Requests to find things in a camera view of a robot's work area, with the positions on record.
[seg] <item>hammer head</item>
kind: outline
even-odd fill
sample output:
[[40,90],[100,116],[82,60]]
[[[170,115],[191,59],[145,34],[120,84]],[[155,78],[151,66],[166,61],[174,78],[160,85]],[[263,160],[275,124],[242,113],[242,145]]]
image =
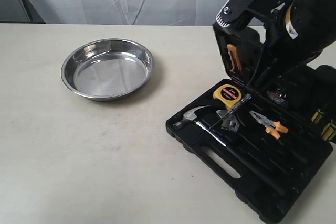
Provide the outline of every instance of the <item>hammer head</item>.
[[206,108],[206,107],[210,107],[210,105],[207,105],[207,106],[199,106],[199,107],[195,107],[195,108],[193,108],[193,109],[191,109],[191,110],[188,110],[187,112],[185,112],[185,113],[183,114],[183,119],[182,119],[182,121],[175,123],[174,126],[175,126],[176,128],[178,128],[178,129],[180,129],[180,128],[183,127],[183,124],[184,124],[185,122],[190,122],[190,121],[192,122],[192,121],[196,120],[197,115],[195,114],[195,112],[198,111],[198,110],[200,110],[200,109],[202,109],[202,108]]

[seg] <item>screwdriver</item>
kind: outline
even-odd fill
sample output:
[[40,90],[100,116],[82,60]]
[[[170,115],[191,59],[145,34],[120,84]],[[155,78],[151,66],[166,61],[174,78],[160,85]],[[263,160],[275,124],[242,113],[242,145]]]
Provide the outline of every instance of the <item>screwdriver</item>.
[[234,104],[231,109],[229,109],[226,114],[219,119],[214,125],[212,125],[209,130],[211,130],[213,127],[215,127],[217,124],[219,124],[221,121],[227,119],[228,117],[230,117],[233,113],[235,113],[241,106],[244,105],[244,103],[246,103],[248,100],[250,100],[252,98],[252,96],[250,94],[247,94],[246,96],[244,96],[240,101],[238,101],[236,104]]

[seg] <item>pliers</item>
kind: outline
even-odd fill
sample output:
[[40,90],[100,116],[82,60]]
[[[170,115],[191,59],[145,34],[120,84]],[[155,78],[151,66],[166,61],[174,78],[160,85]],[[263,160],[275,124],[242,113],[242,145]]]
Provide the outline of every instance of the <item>pliers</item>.
[[271,134],[275,139],[281,138],[280,133],[287,133],[288,128],[281,125],[280,121],[274,122],[265,117],[264,115],[261,115],[253,110],[251,110],[250,115],[260,124],[262,124],[266,128],[266,132]]

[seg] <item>gray wall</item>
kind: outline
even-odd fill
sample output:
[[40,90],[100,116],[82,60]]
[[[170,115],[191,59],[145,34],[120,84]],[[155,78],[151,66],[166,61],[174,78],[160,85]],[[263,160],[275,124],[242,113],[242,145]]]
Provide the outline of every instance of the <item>gray wall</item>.
[[0,0],[0,22],[29,21],[21,0]]

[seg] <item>screw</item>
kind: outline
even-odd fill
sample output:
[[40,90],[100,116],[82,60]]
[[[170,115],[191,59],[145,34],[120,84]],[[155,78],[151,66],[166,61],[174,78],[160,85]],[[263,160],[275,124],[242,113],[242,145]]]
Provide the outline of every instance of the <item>screw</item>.
[[224,13],[225,13],[225,14],[228,14],[228,13],[230,13],[230,12],[231,12],[230,8],[226,6],[226,7],[224,8]]

